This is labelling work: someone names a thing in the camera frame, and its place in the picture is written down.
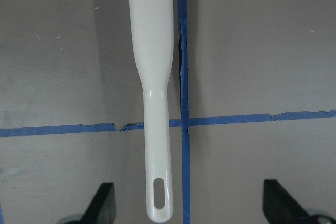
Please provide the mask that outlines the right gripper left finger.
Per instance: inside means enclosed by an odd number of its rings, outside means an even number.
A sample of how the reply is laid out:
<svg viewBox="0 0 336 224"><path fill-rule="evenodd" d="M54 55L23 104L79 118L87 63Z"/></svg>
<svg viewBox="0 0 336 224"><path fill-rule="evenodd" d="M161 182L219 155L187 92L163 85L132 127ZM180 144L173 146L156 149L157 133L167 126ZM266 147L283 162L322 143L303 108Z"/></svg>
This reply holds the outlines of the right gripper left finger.
<svg viewBox="0 0 336 224"><path fill-rule="evenodd" d="M111 224L116 218L116 197L113 182L102 183L85 213L79 220L63 220L61 223Z"/></svg>

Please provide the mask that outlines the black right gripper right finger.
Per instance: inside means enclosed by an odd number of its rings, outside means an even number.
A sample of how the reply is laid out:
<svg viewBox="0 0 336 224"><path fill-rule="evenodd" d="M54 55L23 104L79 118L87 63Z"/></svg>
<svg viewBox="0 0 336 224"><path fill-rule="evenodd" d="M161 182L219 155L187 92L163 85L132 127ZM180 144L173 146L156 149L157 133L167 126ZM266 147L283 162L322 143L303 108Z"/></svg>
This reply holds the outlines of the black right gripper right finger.
<svg viewBox="0 0 336 224"><path fill-rule="evenodd" d="M328 215L307 213L275 179L263 182L263 214L269 224L335 223Z"/></svg>

